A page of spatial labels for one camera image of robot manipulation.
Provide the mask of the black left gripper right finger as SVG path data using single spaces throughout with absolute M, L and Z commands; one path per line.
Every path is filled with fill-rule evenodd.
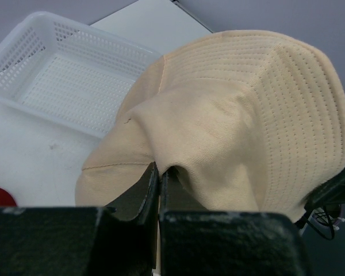
M 279 213 L 209 211 L 174 168 L 161 180 L 163 275 L 311 275 L 295 225 Z

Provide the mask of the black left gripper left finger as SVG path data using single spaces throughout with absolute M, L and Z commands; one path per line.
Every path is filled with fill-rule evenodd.
M 151 275 L 159 174 L 151 163 L 101 207 L 0 207 L 0 275 Z

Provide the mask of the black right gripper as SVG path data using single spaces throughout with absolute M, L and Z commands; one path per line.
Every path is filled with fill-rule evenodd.
M 345 222 L 342 204 L 345 204 L 345 168 L 310 193 L 306 206 L 321 207 L 307 211 L 295 223 L 300 235 L 310 228 L 323 239 L 333 240 L 340 224 Z

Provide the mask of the beige hat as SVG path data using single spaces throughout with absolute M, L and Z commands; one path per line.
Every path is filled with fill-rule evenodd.
M 297 221 L 345 168 L 345 92 L 319 49 L 266 30 L 210 34 L 150 65 L 83 164 L 77 206 L 104 206 L 150 163 L 209 210 Z

